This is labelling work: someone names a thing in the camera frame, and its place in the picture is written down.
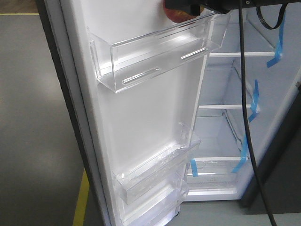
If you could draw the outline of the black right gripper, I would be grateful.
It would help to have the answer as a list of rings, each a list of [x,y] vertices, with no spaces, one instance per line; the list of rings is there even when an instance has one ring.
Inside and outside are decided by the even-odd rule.
[[[184,11],[190,16],[199,16],[201,8],[206,8],[218,14],[227,14],[231,10],[242,8],[255,8],[289,3],[300,3],[300,0],[165,0],[167,9]]]

